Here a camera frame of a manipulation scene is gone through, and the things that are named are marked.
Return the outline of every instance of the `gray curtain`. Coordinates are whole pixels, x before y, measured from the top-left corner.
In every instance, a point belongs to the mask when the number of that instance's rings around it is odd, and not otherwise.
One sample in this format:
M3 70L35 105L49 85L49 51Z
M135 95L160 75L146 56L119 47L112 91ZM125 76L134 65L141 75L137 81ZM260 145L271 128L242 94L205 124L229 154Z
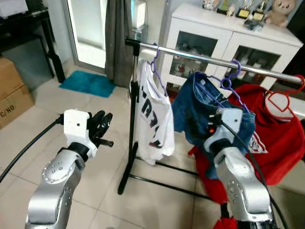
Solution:
M105 73L114 84L128 87L132 75L132 47L124 37L132 32L131 0L108 0L105 22Z

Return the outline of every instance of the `clothes rack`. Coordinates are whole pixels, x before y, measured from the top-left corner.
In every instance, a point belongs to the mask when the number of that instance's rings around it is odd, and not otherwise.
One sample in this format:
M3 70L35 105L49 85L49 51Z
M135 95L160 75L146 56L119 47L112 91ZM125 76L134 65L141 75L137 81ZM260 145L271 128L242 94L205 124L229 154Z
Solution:
M160 52L166 53L166 54L171 54L171 55L178 55L178 56L182 56L182 57L186 57L189 59L193 59L193 60L199 60L202 62L208 62L211 64L216 64L219 66L224 66L224 67L229 67L229 68L234 68L237 69L238 65L229 61L224 61L224 60L219 60L219 59L215 59L212 57L208 57L208 56L202 56L202 55L194 55L194 54L190 54L187 52L182 52L182 51L178 51L178 50L173 50L173 49L169 49L169 48L164 48L164 47L159 47L157 45L152 45L152 44L147 44L144 42L140 42L137 40L133 40L133 39L129 39L129 38L125 38L125 44L132 46L133 47L133 60L132 60L132 65L133 65L133 74L132 74L132 80L131 80L131 113L130 113L130 132L129 132L129 151L128 151L128 163L126 166L126 169L124 171L124 174L122 176L119 188L118 188L118 194L121 195L124 192L127 180L129 177L135 178L135 179L139 179L139 180L143 180L149 183L153 183L153 184L157 184L160 186L164 186L164 187L168 187L177 191L181 191L187 194L191 194L193 196L196 197L200 197L200 198L205 198L205 199L210 199L207 196L198 194L196 192L192 192L186 189L182 189L179 187L175 187L175 186L171 186L165 183L161 183L158 181L154 181L151 179L147 179L144 177L139 177L139 176L135 176L133 174L131 174L131 169L133 166L133 163L135 161L135 159L137 160L141 160L140 157L136 156L137 153L137 149L138 149L138 143L137 142L133 142L133 134L134 134L134 121L135 121L135 107L136 107L136 97L139 91L139 86L137 84L137 66L138 66L138 57L140 54L140 48L144 48L144 49L149 49L149 50L157 50L159 49ZM295 77L295 76L290 76L290 75L286 75L286 74L282 74L282 73L276 73L276 72L272 72L272 71L268 71L268 70L263 70L260 68L255 68L252 66L248 66L248 65L243 65L241 66L241 70L243 71L247 71L247 72L252 72L252 73L258 73L261 75L267 75L267 76L271 76L280 80L284 80L284 81L288 81L288 82L292 82L292 83L299 83L301 84L302 81L300 78ZM185 172L194 176L197 176L198 174L193 172L193 171L188 171L182 168L178 168L178 167L174 167L174 166L170 166L167 164L164 164L162 162L156 162L157 165L159 166L164 166L167 168L171 168L171 169L175 169L181 172Z

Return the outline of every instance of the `stuffed toy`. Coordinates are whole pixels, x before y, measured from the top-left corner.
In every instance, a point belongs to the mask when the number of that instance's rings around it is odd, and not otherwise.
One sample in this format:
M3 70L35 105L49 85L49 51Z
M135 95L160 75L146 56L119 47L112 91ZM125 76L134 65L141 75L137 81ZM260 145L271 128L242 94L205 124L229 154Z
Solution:
M266 23L285 27L288 24L287 15L295 8L295 0L274 0L272 10L266 15Z
M183 76L184 66L183 64L177 63L174 68L174 74L176 76Z

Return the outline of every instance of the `white t-shirt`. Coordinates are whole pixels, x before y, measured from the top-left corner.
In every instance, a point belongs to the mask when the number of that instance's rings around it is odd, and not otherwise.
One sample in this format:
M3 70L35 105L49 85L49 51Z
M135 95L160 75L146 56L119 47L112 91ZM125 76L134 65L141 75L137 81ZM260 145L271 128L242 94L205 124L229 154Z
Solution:
M157 89L151 66L139 61L139 99L136 107L136 134L140 157L154 165L163 155L170 156L175 149L173 111L170 100Z

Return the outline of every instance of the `red light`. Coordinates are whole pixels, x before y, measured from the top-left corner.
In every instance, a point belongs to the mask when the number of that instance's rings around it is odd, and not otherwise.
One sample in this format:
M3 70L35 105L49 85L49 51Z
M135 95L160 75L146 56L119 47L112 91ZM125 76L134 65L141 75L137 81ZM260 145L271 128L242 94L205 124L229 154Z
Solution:
M210 127L210 128L209 128L209 133L210 133L210 134L214 134L214 133L215 133L215 131L216 131L216 129L215 129L215 128L213 128L213 127Z

